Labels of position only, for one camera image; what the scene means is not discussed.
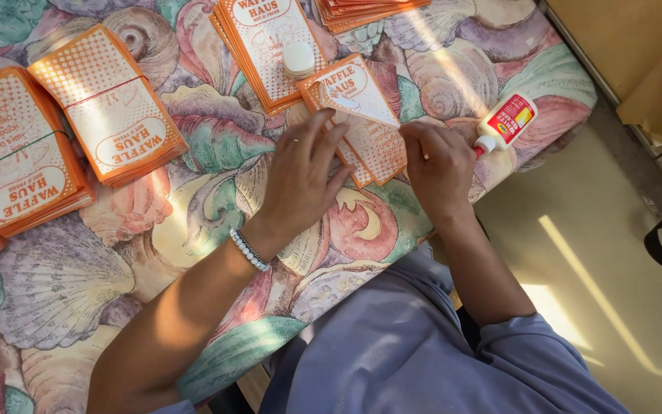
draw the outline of right hand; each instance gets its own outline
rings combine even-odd
[[[410,122],[400,127],[408,153],[408,176],[437,230],[474,214],[469,190],[477,155],[454,130]]]

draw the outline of bracelet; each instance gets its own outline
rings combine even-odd
[[[254,266],[255,268],[259,269],[262,272],[266,272],[270,270],[269,263],[260,259],[260,256],[257,254],[257,252],[255,252],[247,244],[247,242],[244,241],[244,239],[242,238],[241,234],[239,234],[237,229],[232,227],[231,230],[229,230],[229,235],[232,237],[232,240],[234,240],[234,243],[236,243],[239,250],[241,250],[242,254],[244,254],[244,257],[246,257],[246,259],[249,260],[249,263],[252,263],[252,266]]]

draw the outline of table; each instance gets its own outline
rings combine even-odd
[[[456,129],[514,89],[540,116],[482,157],[471,202],[588,116],[592,81],[532,0],[433,0],[333,36],[300,1],[331,60],[368,59],[401,122]],[[0,68],[27,66],[102,22],[129,46],[190,151],[97,202],[10,239],[0,253],[0,412],[84,412],[102,349],[185,269],[241,227],[264,194],[274,141],[302,104],[268,117],[207,15],[210,0],[0,0]],[[194,402],[235,381],[433,229],[396,179],[350,184],[245,289],[180,379]]]

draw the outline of left hand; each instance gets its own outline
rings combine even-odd
[[[328,178],[336,147],[349,130],[341,123],[321,133],[321,126],[335,113],[330,108],[319,110],[277,140],[262,206],[239,231],[265,261],[319,221],[354,173],[354,166],[344,166]]]

